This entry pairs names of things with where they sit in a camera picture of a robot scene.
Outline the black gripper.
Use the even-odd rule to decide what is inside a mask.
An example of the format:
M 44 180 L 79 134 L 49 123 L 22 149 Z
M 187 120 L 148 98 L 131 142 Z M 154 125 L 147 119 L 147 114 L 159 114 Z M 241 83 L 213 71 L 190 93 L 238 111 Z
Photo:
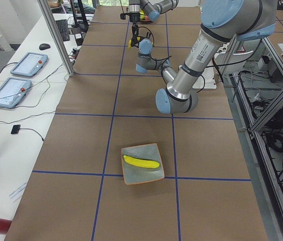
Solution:
M 129 20 L 132 23 L 132 36 L 130 40 L 130 47 L 137 47 L 139 44 L 138 36 L 139 36 L 139 12 L 130 12 Z

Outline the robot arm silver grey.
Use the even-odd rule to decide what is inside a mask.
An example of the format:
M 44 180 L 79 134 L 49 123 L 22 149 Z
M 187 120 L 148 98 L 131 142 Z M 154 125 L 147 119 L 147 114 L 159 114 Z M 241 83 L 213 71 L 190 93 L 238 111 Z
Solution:
M 155 22 L 161 14 L 175 9 L 179 1 L 167 0 L 152 4 L 150 1 L 129 1 L 126 15 L 129 16 L 129 21 L 132 23 L 132 38 L 129 42 L 129 47 L 138 47 L 139 42 L 143 37 L 139 36 L 139 26 L 141 22 L 141 12 L 143 12 L 151 22 Z
M 222 44 L 233 37 L 248 41 L 270 36 L 275 30 L 276 10 L 276 1 L 205 1 L 198 39 L 178 72 L 171 68 L 168 60 L 153 58 L 152 42 L 142 38 L 136 71 L 157 70 L 167 83 L 156 93 L 158 111 L 163 114 L 192 111 L 198 104 L 193 85 Z

